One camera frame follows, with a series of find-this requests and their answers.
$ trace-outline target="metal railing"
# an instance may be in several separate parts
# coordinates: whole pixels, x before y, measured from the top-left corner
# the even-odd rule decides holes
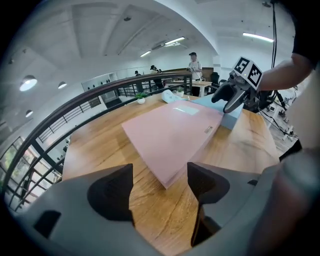
[[[161,79],[174,79],[174,78],[180,78],[183,77],[183,82],[179,83],[177,85],[171,86],[170,88],[154,88],[152,90],[152,84],[154,84],[154,80],[157,81]],[[140,75],[140,76],[134,76],[131,78],[126,78],[126,79],[121,79],[117,80],[114,82],[110,82],[106,85],[101,85],[99,87],[96,87],[94,89],[88,90],[87,92],[84,92],[70,101],[66,102],[65,104],[61,105],[59,108],[57,108],[55,111],[53,111],[49,116],[47,116],[30,134],[29,136],[25,139],[25,141],[22,143],[22,145],[19,147],[17,150],[15,156],[13,157],[11,164],[9,165],[9,168],[6,171],[6,175],[3,180],[2,184],[2,198],[5,198],[5,195],[7,192],[11,192],[12,197],[11,199],[6,202],[8,207],[11,207],[12,202],[14,200],[14,197],[18,197],[19,202],[17,205],[12,208],[13,211],[17,211],[21,205],[24,204],[24,202],[27,202],[27,196],[32,194],[32,191],[39,186],[40,182],[43,180],[47,180],[47,176],[51,172],[59,172],[63,173],[61,164],[64,162],[64,158],[60,159],[58,162],[53,161],[48,153],[55,147],[57,146],[61,141],[63,141],[66,137],[71,135],[74,131],[77,129],[81,128],[85,124],[101,117],[102,115],[109,113],[115,109],[118,109],[130,102],[135,101],[135,98],[130,98],[127,101],[123,101],[122,103],[119,103],[115,106],[112,106],[104,111],[101,111],[97,113],[96,115],[88,118],[86,121],[78,124],[77,126],[73,127],[70,129],[68,132],[60,136],[58,139],[56,139],[46,150],[43,150],[40,145],[37,143],[36,139],[38,137],[42,137],[43,139],[45,136],[47,136],[49,133],[54,133],[55,130],[59,129],[62,125],[67,123],[69,120],[74,118],[76,115],[79,115],[81,111],[83,112],[86,110],[86,108],[83,108],[83,106],[88,103],[92,104],[93,99],[97,98],[100,95],[106,94],[108,92],[115,91],[118,95],[120,91],[126,91],[127,87],[134,87],[136,85],[140,85],[142,83],[147,82],[149,85],[149,91],[147,91],[147,95],[151,96],[153,94],[158,94],[162,93],[165,90],[175,90],[177,87],[183,87],[184,88],[184,93],[187,94],[188,92],[191,94],[192,91],[192,74],[190,72],[186,73],[181,73],[181,72],[165,72],[165,73],[157,73],[157,74],[147,74],[147,75]],[[23,157],[25,151],[30,147],[33,146],[33,148],[37,151],[39,154],[39,157],[36,158],[29,166],[28,170],[26,173],[23,175],[22,179],[20,182],[17,184],[16,189],[11,189],[8,186],[8,182],[13,174],[13,171],[15,170],[17,164],[19,163],[20,159]],[[50,166],[49,168],[41,177],[40,179],[34,183],[34,185],[30,188],[24,190],[23,194],[18,193],[18,190],[22,188],[22,185],[24,182],[28,179],[28,175],[31,172],[34,172],[34,167],[36,166],[37,163],[41,159],[44,159]]]

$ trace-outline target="desk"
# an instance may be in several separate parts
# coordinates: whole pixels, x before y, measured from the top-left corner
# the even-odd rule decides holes
[[[71,136],[62,178],[132,163],[134,185],[129,208],[135,228],[161,253],[173,256],[191,248],[196,222],[198,201],[188,186],[187,173],[165,190],[121,126],[164,104],[161,95],[156,94],[147,97],[145,104],[133,102],[79,128]],[[279,158],[262,116],[243,110],[232,131],[222,126],[217,129],[200,162],[260,174],[264,168],[277,164]]]
[[[184,83],[184,81],[173,81],[173,82],[168,82],[169,84],[182,84]],[[200,87],[200,97],[205,96],[205,88],[207,86],[210,86],[212,84],[212,82],[208,82],[208,81],[192,81],[192,87]]]

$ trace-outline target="floor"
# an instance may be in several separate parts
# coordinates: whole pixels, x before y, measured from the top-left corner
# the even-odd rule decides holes
[[[272,112],[265,111],[265,113],[270,116],[272,115]],[[269,123],[267,119],[264,118],[264,120],[266,124]],[[277,115],[275,117],[275,121],[283,130],[286,130],[289,127],[289,125],[283,120],[283,118],[280,115]],[[286,139],[283,140],[282,138],[284,137],[284,134],[274,125],[270,126],[270,132],[276,145],[278,155],[280,157],[283,153],[285,153],[289,148],[291,148],[294,145],[294,143],[297,141],[297,138],[288,136]]]

